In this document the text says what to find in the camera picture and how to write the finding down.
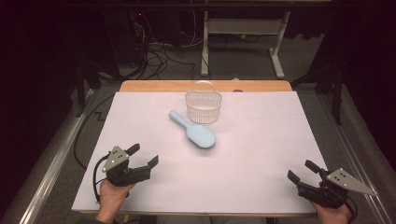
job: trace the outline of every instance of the gray carpet floor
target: gray carpet floor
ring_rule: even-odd
[[[287,81],[306,74],[318,49],[321,38],[304,40],[299,36],[285,39],[279,51]],[[221,38],[214,36],[210,39],[213,47],[209,53],[210,77],[200,76],[201,48],[174,49],[166,47],[166,56],[178,63],[168,60],[167,66],[158,76],[150,79],[276,79],[275,70],[267,49],[275,43],[273,37],[263,37],[259,41],[247,43],[228,41],[224,48]],[[150,47],[152,50],[161,47]],[[161,63],[160,58],[153,57],[150,61],[152,68],[148,69],[144,77],[149,77],[155,71],[155,65]],[[129,66],[121,66],[122,73],[130,72]],[[110,97],[120,87],[117,81],[104,81],[100,90],[93,92],[93,99],[86,111],[88,116],[75,139],[76,152],[82,164],[88,165],[96,141],[104,125],[112,98]],[[318,142],[320,152],[330,170],[344,168],[366,184],[373,186],[379,193],[378,199],[372,199],[358,193],[350,193],[359,207],[359,214],[355,223],[392,223],[396,221],[393,211],[396,211],[396,174],[389,166],[386,158],[375,143],[374,138],[367,131],[364,120],[353,105],[347,88],[343,88],[343,102],[341,107],[342,125],[336,125],[331,116],[330,101],[332,96],[316,95],[315,83],[302,84],[295,88],[302,102],[304,112]],[[20,189],[13,204],[1,223],[20,223],[26,208],[35,195],[43,176],[64,143],[70,135],[72,123],[76,119],[78,107],[73,107],[63,126],[55,134],[46,151],[37,162],[25,184]],[[57,177],[50,195],[35,220],[37,224],[47,223],[75,223],[82,214],[71,211],[78,185],[84,175],[82,169],[70,149],[63,168]],[[280,218],[279,223],[318,223],[312,218]]]

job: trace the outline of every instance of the white paper sheet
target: white paper sheet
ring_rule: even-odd
[[[304,166],[326,169],[296,92],[222,92],[219,119],[207,128],[217,136],[209,150],[190,142],[168,117],[185,119],[183,92],[118,92],[108,113],[72,209],[96,211],[93,167],[114,146],[141,149],[129,166],[160,162],[138,183],[121,211],[171,214],[306,214],[314,209],[297,195],[288,170],[303,182],[320,178]],[[105,177],[99,168],[97,179]]]

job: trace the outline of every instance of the basket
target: basket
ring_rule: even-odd
[[[197,91],[198,84],[211,85],[211,91]],[[210,81],[197,81],[186,93],[187,115],[196,123],[212,123],[219,118],[221,94]]]

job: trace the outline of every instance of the person's left hand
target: person's left hand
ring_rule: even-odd
[[[104,223],[113,223],[114,217],[119,212],[129,190],[134,184],[127,187],[116,187],[108,180],[100,184],[100,208],[96,220]]]

